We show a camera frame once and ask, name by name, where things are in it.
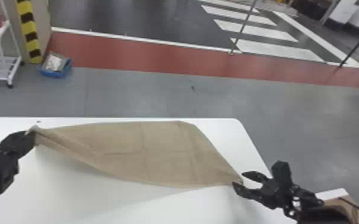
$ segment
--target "fabric sheet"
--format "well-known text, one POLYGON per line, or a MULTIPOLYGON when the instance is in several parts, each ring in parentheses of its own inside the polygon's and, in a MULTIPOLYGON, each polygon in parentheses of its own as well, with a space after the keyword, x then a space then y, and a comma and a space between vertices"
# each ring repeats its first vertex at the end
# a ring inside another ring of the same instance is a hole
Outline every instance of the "fabric sheet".
POLYGON ((186 122, 31 128, 36 143, 125 180, 174 187, 241 183, 208 138, 186 122))

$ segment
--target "white table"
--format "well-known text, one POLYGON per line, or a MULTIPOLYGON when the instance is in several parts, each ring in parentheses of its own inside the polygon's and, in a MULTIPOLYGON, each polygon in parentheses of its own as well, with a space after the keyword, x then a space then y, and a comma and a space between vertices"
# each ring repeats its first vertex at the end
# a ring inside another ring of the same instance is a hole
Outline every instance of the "white table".
MULTIPOLYGON (((182 120, 195 124, 238 172, 270 175, 236 119, 0 118, 0 141, 33 125, 182 120)), ((20 161, 20 173, 0 195, 0 223, 295 223, 280 209, 245 200, 229 186, 176 189, 114 179, 44 147, 20 161)), ((259 185, 245 181, 248 187, 259 185)), ((346 195, 343 189, 319 195, 346 195)))

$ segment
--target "gray floor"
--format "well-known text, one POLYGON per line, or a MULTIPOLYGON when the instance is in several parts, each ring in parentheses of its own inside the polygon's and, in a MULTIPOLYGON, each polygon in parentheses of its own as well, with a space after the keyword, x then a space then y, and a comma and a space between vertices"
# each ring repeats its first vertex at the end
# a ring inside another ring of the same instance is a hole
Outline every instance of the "gray floor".
POLYGON ((0 116, 235 117, 266 164, 289 161, 312 191, 344 187, 359 203, 359 89, 74 68, 20 69, 0 84, 0 116))

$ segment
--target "blue bin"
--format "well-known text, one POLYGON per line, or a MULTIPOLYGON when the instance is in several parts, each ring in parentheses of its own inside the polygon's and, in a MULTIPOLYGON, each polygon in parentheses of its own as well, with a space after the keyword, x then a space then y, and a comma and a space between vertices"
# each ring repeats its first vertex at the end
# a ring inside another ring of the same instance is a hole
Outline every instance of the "blue bin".
POLYGON ((71 68, 72 68, 72 59, 70 58, 70 59, 68 59, 66 66, 61 71, 43 70, 42 66, 39 66, 38 70, 44 76, 49 76, 49 77, 54 77, 54 78, 62 78, 68 74, 68 72, 71 70, 71 68))

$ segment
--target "yellow and black striped pole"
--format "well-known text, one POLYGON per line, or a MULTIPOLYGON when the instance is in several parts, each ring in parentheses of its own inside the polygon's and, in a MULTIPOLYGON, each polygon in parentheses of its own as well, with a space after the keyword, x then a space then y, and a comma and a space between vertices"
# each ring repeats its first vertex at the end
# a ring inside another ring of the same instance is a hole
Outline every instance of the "yellow and black striped pole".
POLYGON ((40 64, 42 62, 42 52, 38 39, 35 18, 33 16, 32 3, 30 0, 17 0, 17 9, 30 62, 33 64, 40 64))

